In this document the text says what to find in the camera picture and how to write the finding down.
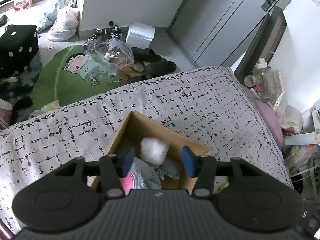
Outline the white desk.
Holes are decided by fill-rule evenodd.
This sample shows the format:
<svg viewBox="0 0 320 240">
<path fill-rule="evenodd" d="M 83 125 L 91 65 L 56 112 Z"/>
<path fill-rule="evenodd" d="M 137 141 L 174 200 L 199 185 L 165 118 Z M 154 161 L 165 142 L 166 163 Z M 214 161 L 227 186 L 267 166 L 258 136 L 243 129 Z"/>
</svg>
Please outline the white desk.
<svg viewBox="0 0 320 240">
<path fill-rule="evenodd" d="M 303 133 L 285 137 L 284 145 L 319 145 L 319 113 L 315 107 L 311 108 L 311 116 L 315 130 L 310 133 Z"/>
</svg>

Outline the white soft plush block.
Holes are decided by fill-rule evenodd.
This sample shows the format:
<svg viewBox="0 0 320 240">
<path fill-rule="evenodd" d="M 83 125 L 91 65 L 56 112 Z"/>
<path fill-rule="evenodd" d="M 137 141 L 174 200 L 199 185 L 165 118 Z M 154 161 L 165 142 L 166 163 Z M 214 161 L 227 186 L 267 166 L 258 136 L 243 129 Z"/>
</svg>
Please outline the white soft plush block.
<svg viewBox="0 0 320 240">
<path fill-rule="evenodd" d="M 161 166 L 167 156 L 169 144 L 158 138 L 143 138 L 140 142 L 140 157 L 154 167 Z"/>
</svg>

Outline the grey door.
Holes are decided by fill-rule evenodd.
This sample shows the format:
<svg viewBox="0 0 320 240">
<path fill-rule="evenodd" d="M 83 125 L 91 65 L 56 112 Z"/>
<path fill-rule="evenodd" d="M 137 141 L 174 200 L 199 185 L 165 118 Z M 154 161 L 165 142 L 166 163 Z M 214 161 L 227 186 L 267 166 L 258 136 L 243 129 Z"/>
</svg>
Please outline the grey door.
<svg viewBox="0 0 320 240">
<path fill-rule="evenodd" d="M 168 34 L 195 67 L 230 67 L 265 17 L 291 0 L 184 0 Z"/>
</svg>

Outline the red white plastic bag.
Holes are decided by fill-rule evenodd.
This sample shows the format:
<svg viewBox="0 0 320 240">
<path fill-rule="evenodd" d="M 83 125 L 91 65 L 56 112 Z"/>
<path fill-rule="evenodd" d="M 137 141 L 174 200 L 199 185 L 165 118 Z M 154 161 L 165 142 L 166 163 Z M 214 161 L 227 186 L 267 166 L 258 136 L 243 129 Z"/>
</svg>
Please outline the red white plastic bag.
<svg viewBox="0 0 320 240">
<path fill-rule="evenodd" d="M 14 0 L 14 10 L 21 11 L 30 8 L 32 0 Z"/>
</svg>

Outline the white square box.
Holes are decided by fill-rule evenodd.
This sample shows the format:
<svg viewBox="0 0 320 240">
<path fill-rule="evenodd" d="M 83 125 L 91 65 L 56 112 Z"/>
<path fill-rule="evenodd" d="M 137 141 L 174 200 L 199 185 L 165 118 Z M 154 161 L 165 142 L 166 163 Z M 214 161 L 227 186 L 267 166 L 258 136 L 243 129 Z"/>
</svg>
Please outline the white square box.
<svg viewBox="0 0 320 240">
<path fill-rule="evenodd" d="M 154 27 L 135 22 L 130 25 L 125 42 L 129 47 L 148 48 L 154 36 Z"/>
</svg>

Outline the black dice cushion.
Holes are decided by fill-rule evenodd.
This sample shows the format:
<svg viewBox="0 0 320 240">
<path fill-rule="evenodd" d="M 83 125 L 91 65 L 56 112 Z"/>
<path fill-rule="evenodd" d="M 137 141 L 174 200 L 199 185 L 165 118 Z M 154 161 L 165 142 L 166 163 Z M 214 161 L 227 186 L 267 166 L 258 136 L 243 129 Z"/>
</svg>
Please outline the black dice cushion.
<svg viewBox="0 0 320 240">
<path fill-rule="evenodd" d="M 13 25 L 1 36 L 1 77 L 23 72 L 38 51 L 36 25 Z"/>
</svg>

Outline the clear plastic bag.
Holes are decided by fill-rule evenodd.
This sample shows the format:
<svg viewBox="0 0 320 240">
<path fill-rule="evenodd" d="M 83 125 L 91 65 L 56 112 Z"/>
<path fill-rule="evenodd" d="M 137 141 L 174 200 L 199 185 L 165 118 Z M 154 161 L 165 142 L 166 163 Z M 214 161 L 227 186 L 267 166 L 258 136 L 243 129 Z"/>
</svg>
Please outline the clear plastic bag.
<svg viewBox="0 0 320 240">
<path fill-rule="evenodd" d="M 119 39 L 87 41 L 84 49 L 99 64 L 98 77 L 109 83 L 118 83 L 119 71 L 135 61 L 131 48 Z"/>
</svg>

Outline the brown cardboard box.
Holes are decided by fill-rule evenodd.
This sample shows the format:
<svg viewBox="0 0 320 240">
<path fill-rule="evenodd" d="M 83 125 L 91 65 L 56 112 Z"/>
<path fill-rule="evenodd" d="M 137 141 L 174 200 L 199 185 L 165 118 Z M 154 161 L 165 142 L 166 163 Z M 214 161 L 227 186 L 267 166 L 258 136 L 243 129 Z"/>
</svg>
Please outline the brown cardboard box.
<svg viewBox="0 0 320 240">
<path fill-rule="evenodd" d="M 200 145 L 148 118 L 139 112 L 130 112 L 122 121 L 106 154 L 120 155 L 134 150 L 135 158 L 128 174 L 120 179 L 125 193 L 137 190 L 187 190 L 196 197 L 212 195 L 214 179 L 210 172 L 200 173 L 201 183 L 195 178 L 195 165 L 184 150 L 203 161 L 211 155 Z"/>
</svg>

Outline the white plastic garbage bag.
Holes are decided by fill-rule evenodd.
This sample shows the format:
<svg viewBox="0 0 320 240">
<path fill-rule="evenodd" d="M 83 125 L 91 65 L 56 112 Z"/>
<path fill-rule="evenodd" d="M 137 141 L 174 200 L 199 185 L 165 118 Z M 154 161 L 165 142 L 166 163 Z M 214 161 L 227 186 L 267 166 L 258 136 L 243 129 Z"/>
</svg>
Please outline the white plastic garbage bag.
<svg viewBox="0 0 320 240">
<path fill-rule="evenodd" d="M 47 38 L 53 42 L 62 42 L 73 37 L 77 31 L 80 11 L 77 8 L 64 7 L 57 13 L 57 18 L 49 29 Z"/>
</svg>

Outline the pink bed sheet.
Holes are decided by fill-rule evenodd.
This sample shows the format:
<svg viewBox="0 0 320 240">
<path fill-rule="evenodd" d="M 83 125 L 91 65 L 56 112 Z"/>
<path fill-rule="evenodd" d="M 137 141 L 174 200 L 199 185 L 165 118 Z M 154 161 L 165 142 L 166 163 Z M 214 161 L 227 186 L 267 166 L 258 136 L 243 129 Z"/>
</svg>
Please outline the pink bed sheet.
<svg viewBox="0 0 320 240">
<path fill-rule="evenodd" d="M 268 129 L 271 131 L 278 147 L 280 149 L 283 148 L 284 145 L 284 136 L 281 130 L 280 123 L 278 121 L 278 116 L 275 110 L 273 110 L 269 105 L 263 103 L 256 99 L 253 92 L 251 92 L 247 87 L 243 86 L 243 89 L 248 94 L 250 100 L 255 104 L 257 107 L 260 115 L 266 122 Z"/>
</svg>

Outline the white crumpled plastic bag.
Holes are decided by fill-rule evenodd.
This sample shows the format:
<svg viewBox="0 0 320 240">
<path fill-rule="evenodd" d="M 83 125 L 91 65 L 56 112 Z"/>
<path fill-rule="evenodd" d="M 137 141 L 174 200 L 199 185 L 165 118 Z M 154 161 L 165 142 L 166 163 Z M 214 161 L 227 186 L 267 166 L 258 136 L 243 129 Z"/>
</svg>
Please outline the white crumpled plastic bag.
<svg viewBox="0 0 320 240">
<path fill-rule="evenodd" d="M 267 78 L 270 93 L 270 104 L 276 111 L 282 129 L 300 133 L 302 130 L 302 114 L 288 103 L 286 86 L 282 72 L 271 70 Z"/>
</svg>

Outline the black framed board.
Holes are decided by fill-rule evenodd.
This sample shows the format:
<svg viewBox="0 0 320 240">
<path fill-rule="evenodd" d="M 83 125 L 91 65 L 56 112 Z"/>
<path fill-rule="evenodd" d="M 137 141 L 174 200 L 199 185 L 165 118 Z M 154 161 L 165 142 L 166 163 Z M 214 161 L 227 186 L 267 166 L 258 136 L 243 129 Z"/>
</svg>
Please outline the black framed board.
<svg viewBox="0 0 320 240">
<path fill-rule="evenodd" d="M 275 5 L 272 13 L 264 17 L 253 41 L 234 72 L 235 77 L 242 85 L 245 84 L 244 78 L 252 74 L 259 58 L 264 58 L 267 63 L 271 61 L 286 27 L 287 22 L 283 10 Z"/>
</svg>

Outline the grey fluffy plush toy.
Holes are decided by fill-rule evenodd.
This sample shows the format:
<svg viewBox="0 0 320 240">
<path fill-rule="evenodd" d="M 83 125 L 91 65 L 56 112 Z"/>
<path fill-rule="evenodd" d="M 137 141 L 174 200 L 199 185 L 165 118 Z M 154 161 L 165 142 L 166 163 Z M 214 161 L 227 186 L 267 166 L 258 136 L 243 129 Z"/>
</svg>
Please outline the grey fluffy plush toy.
<svg viewBox="0 0 320 240">
<path fill-rule="evenodd" d="M 135 157 L 128 174 L 119 180 L 127 196 L 132 189 L 160 190 L 161 182 L 166 178 L 174 182 L 180 178 L 180 172 L 171 158 L 166 157 L 161 166 L 154 168 Z"/>
</svg>

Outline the clear plastic water bottle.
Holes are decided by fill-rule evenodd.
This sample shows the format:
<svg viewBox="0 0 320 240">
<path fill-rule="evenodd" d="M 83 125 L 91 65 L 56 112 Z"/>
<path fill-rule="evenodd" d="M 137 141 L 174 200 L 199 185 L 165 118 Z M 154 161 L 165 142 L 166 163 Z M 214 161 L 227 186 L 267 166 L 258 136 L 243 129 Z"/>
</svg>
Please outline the clear plastic water bottle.
<svg viewBox="0 0 320 240">
<path fill-rule="evenodd" d="M 276 96 L 274 87 L 274 71 L 263 57 L 259 58 L 252 71 L 255 77 L 255 91 L 263 102 L 271 102 Z"/>
</svg>

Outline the green cartoon floor mat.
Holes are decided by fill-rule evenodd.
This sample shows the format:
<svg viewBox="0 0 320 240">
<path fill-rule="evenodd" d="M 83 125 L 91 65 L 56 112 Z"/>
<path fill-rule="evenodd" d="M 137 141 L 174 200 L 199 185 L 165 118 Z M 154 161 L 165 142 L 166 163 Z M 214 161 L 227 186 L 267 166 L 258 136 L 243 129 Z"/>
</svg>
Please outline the green cartoon floor mat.
<svg viewBox="0 0 320 240">
<path fill-rule="evenodd" d="M 56 100 L 60 106 L 66 106 L 120 86 L 117 78 L 110 81 L 105 73 L 99 73 L 95 78 L 99 83 L 91 85 L 80 74 L 64 69 L 70 56 L 83 52 L 81 45 L 64 48 L 42 68 L 31 95 L 34 110 Z"/>
</svg>

